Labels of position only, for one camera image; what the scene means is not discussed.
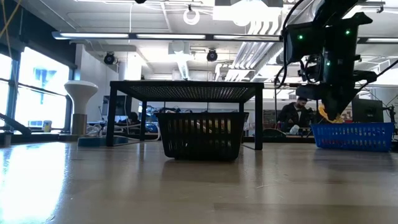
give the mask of security camera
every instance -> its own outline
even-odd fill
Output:
[[[210,49],[209,53],[207,54],[207,61],[214,62],[217,60],[217,53],[215,49]]]
[[[114,57],[114,52],[107,52],[104,58],[104,63],[107,65],[114,65],[118,60]]]

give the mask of window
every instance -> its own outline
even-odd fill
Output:
[[[12,59],[0,54],[0,68],[0,78],[4,78],[6,80],[10,79]]]
[[[19,83],[39,90],[19,87],[15,120],[25,126],[50,120],[53,128],[64,128],[67,92],[63,85],[68,78],[69,67],[26,47],[21,54]]]
[[[0,78],[9,80],[12,69],[12,59],[0,54]],[[0,113],[6,114],[8,102],[8,82],[0,80]],[[4,126],[4,121],[0,120],[0,127]]]
[[[21,54],[19,82],[66,95],[63,85],[68,81],[69,67],[28,47]]]
[[[19,88],[15,120],[25,126],[29,121],[52,121],[53,128],[63,128],[67,99],[64,96]]]
[[[8,99],[8,83],[0,81],[0,113],[6,114]],[[4,126],[4,121],[0,120],[0,127]]]

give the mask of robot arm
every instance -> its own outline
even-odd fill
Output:
[[[363,12],[342,19],[360,0],[324,0],[312,22],[287,26],[284,63],[300,62],[299,73],[309,84],[299,86],[296,95],[322,100],[328,119],[334,120],[358,93],[355,83],[377,80],[374,72],[354,71],[358,27],[372,23]],[[310,56],[309,67],[301,59]]]

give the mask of black mesh tabletop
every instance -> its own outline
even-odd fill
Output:
[[[244,103],[263,83],[198,81],[113,81],[112,88],[141,101]]]

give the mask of table leg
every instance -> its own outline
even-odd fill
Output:
[[[141,110],[141,130],[139,131],[139,140],[145,141],[145,122],[147,118],[147,102],[142,102],[142,110]]]
[[[244,103],[239,103],[239,112],[240,113],[244,112]]]
[[[275,129],[278,128],[277,95],[278,95],[278,93],[276,92],[276,89],[275,89],[275,100],[274,100],[274,103],[275,103],[275,105],[274,105],[274,107],[275,107]]]
[[[239,113],[243,113],[244,112],[244,103],[239,103]],[[243,137],[245,137],[246,136],[246,132],[244,131],[243,133],[242,133],[242,140],[241,140],[241,143],[243,143]]]
[[[256,99],[254,100],[255,106],[255,122],[256,132],[254,137],[254,148],[255,150],[262,150],[262,88],[256,88]]]
[[[108,108],[108,126],[106,128],[106,146],[113,146],[114,117],[116,114],[117,97],[118,90],[115,87],[111,87],[111,96],[109,97]]]

